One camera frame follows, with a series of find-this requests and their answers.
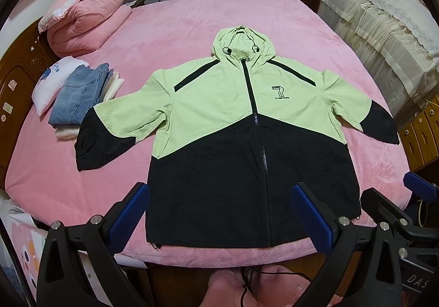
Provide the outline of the folded pink quilt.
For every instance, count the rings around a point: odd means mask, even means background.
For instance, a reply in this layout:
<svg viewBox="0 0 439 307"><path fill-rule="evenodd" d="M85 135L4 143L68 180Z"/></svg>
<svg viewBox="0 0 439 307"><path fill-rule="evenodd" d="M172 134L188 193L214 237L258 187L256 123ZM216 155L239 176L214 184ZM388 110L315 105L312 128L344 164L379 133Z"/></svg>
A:
<svg viewBox="0 0 439 307"><path fill-rule="evenodd" d="M101 48L132 13L124 0L82 0L47 30L58 57L78 57Z"/></svg>

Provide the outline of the cream lace covered furniture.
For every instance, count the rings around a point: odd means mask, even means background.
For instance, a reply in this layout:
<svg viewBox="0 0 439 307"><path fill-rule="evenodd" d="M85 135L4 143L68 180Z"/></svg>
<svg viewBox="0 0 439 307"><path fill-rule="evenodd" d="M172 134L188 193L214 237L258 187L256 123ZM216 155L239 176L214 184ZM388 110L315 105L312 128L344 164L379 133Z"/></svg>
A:
<svg viewBox="0 0 439 307"><path fill-rule="evenodd" d="M420 0L320 0L318 14L358 56L397 122L438 92L438 24Z"/></svg>

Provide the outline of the folded cream white garment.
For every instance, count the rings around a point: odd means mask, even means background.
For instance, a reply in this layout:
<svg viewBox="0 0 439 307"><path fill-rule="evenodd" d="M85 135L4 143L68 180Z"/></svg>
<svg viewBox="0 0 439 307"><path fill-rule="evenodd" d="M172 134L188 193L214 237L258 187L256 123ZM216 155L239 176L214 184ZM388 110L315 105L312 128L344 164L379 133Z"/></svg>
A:
<svg viewBox="0 0 439 307"><path fill-rule="evenodd" d="M117 71L113 71L107 78L107 82L103 87L100 102L106 102L115 97L120 87L122 87L124 80L120 78ZM80 125L78 126L59 126L55 128L55 136L57 140L74 140L79 133Z"/></svg>

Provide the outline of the brown wooden headboard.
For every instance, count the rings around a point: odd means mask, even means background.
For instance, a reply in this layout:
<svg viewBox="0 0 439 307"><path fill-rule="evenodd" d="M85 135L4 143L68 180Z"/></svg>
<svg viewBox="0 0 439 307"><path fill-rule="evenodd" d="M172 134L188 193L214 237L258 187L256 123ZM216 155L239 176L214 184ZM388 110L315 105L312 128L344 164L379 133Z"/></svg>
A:
<svg viewBox="0 0 439 307"><path fill-rule="evenodd" d="M1 189L20 130L30 111L31 95L41 75L59 57L35 20L13 41L1 58Z"/></svg>

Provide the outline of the pink trouser legs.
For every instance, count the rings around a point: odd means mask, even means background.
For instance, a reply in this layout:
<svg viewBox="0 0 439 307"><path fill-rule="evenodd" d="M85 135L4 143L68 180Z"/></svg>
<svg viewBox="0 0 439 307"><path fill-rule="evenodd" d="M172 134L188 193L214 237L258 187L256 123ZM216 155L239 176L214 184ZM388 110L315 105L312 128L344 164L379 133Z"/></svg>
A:
<svg viewBox="0 0 439 307"><path fill-rule="evenodd" d="M215 271L202 306L293 306L310 285L304 274L281 265Z"/></svg>

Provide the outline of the white cartoon print pillow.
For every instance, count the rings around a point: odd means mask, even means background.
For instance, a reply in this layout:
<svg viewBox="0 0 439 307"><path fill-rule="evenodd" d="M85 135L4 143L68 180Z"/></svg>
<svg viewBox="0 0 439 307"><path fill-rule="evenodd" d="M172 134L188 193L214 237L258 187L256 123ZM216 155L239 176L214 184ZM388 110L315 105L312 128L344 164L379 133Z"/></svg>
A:
<svg viewBox="0 0 439 307"><path fill-rule="evenodd" d="M36 113L39 117L42 117L54 102L58 92L70 74L77 67L88 65L89 64L83 60L68 56L58 60L43 72L31 95Z"/></svg>

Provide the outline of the white cartoon storage box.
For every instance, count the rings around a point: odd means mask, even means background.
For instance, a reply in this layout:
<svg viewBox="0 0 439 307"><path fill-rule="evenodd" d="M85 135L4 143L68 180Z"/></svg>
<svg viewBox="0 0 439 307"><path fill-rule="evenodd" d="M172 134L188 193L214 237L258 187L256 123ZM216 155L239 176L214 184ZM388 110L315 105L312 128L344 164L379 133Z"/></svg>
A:
<svg viewBox="0 0 439 307"><path fill-rule="evenodd" d="M31 215L1 191L1 220L17 254L25 281L36 298L40 260L47 232L39 229Z"/></svg>

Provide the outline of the yellow wooden drawer cabinet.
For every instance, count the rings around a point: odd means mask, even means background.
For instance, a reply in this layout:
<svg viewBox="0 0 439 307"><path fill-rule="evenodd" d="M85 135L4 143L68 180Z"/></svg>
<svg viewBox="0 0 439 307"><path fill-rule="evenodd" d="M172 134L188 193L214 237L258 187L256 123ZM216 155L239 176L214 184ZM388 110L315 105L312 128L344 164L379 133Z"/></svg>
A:
<svg viewBox="0 0 439 307"><path fill-rule="evenodd" d="M411 171L438 160L438 95L426 101L424 109L401 130L399 136Z"/></svg>

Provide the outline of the folded blue denim jeans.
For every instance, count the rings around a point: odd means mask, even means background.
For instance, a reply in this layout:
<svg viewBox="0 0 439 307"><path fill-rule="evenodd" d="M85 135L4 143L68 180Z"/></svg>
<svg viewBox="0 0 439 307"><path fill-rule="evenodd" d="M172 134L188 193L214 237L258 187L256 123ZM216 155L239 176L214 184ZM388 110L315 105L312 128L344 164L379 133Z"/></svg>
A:
<svg viewBox="0 0 439 307"><path fill-rule="evenodd" d="M86 113L100 102L103 87L112 72L108 63L102 63L96 69L85 65L74 69L55 99L48 123L53 128L80 125Z"/></svg>

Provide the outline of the green and black hooded jacket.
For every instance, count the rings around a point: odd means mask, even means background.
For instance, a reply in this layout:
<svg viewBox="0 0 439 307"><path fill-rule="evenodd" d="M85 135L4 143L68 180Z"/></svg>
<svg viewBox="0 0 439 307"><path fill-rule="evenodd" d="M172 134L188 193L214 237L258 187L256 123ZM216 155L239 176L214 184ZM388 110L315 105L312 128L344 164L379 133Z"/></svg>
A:
<svg viewBox="0 0 439 307"><path fill-rule="evenodd" d="M360 215L344 123L399 144L389 112L342 77L278 56L251 28L224 28L210 57L155 71L137 92L91 108L76 163L100 168L153 136L148 242L275 247L306 237L291 202L297 183L335 214Z"/></svg>

